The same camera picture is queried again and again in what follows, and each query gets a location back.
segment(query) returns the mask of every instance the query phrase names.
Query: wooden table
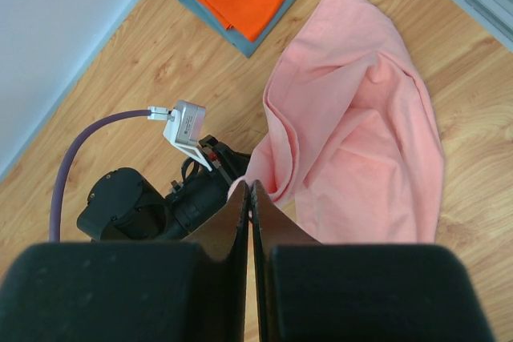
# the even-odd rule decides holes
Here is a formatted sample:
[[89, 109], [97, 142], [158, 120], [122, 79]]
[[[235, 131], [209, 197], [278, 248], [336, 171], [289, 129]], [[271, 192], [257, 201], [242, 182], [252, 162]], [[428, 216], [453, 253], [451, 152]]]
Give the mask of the wooden table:
[[[261, 103], [283, 49], [320, 0], [296, 0], [246, 59], [176, 0], [141, 0], [0, 185], [0, 272], [44, 241], [55, 175], [72, 139], [105, 115], [186, 99], [207, 107], [204, 134], [250, 152], [267, 131]], [[499, 340], [513, 339], [513, 55], [451, 0], [370, 0], [394, 21], [429, 88], [446, 179], [437, 242], [470, 271]], [[104, 173], [134, 167], [163, 193], [184, 156], [146, 119], [116, 123], [79, 152], [63, 238]], [[247, 340], [258, 340], [252, 262]]]

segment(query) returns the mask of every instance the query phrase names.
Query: light blue surface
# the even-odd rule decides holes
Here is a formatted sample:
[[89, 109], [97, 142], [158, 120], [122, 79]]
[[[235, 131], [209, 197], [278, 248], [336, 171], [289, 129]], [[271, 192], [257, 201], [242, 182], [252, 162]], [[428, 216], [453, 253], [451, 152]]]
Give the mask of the light blue surface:
[[0, 0], [0, 181], [137, 1]]
[[226, 40], [233, 44], [242, 54], [249, 58], [258, 46], [264, 41], [265, 37], [271, 32], [273, 27], [280, 21], [286, 10], [294, 3], [294, 0], [284, 0], [280, 9], [276, 12], [269, 24], [264, 28], [262, 33], [255, 42], [250, 42], [239, 31], [235, 29], [226, 30], [217, 21], [216, 17], [197, 0], [179, 0], [198, 18], [207, 23], [218, 34], [222, 35]]

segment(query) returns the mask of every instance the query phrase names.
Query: white panel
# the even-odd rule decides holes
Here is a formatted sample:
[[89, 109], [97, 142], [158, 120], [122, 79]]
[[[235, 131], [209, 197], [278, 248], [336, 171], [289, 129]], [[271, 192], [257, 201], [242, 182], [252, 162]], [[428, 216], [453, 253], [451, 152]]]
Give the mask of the white panel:
[[0, 178], [135, 0], [0, 0]]

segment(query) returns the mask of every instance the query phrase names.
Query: folded blue cloth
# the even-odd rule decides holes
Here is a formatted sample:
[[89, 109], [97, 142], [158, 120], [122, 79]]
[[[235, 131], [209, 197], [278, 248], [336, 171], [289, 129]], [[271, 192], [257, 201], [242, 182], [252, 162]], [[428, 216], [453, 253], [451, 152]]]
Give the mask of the folded blue cloth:
[[188, 8], [193, 14], [195, 14], [198, 18], [207, 23], [212, 29], [217, 31], [220, 35], [222, 35], [226, 40], [228, 40], [231, 44], [233, 44], [242, 54], [244, 54], [247, 58], [249, 58], [253, 52], [258, 48], [258, 46], [262, 43], [267, 34], [271, 31], [271, 29], [280, 21], [281, 17], [285, 13], [286, 10], [294, 3], [294, 0], [284, 0], [281, 4], [280, 9], [273, 16], [269, 24], [264, 28], [262, 33], [258, 36], [255, 42], [250, 42], [246, 39], [242, 34], [235, 30], [230, 29], [226, 30], [222, 27], [222, 25], [217, 21], [216, 17], [212, 15], [212, 13], [203, 6], [197, 0], [178, 0], [182, 3], [186, 8]]

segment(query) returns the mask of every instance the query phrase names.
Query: pink cloth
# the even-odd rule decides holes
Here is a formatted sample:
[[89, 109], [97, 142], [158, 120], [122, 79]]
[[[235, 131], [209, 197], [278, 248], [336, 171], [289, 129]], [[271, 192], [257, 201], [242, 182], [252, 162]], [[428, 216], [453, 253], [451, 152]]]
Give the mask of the pink cloth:
[[426, 86], [366, 0], [322, 0], [265, 88], [243, 179], [325, 243], [433, 242], [443, 157]]

